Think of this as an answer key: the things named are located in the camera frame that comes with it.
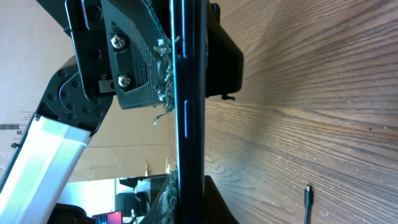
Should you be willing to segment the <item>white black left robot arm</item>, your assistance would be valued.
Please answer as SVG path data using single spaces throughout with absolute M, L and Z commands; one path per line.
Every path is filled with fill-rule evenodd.
M 6 223 L 92 223 L 57 200 L 113 98 L 175 115 L 177 168 L 144 223 L 235 223 L 204 173 L 205 100 L 241 89 L 244 57 L 208 0 L 42 1 L 75 54 L 50 79 L 1 179 Z

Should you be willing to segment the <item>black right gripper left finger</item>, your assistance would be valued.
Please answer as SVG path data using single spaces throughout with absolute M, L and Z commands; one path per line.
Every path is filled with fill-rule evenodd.
M 178 202 L 177 182 L 177 170 L 166 175 L 154 203 L 142 219 L 141 224 L 176 224 Z

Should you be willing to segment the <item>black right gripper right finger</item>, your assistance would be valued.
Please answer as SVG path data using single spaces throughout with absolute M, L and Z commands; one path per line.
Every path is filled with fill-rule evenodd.
M 207 224 L 239 224 L 209 175 L 205 176 L 204 200 Z

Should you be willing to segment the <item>Samsung Galaxy smartphone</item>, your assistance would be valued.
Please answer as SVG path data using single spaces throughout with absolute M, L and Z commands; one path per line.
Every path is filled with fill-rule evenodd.
M 206 1 L 172 0 L 170 25 L 178 157 L 177 221 L 202 223 L 205 219 Z

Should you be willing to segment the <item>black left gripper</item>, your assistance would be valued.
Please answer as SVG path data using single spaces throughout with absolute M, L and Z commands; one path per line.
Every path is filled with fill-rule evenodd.
M 71 38 L 87 97 L 116 94 L 124 110 L 174 109 L 168 0 L 37 2 Z

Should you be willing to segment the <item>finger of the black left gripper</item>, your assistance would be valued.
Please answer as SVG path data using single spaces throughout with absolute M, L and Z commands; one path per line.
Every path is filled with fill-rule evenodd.
M 241 89 L 244 56 L 220 25 L 221 9 L 207 2 L 208 61 L 206 66 L 206 97 L 220 95 L 222 100 Z

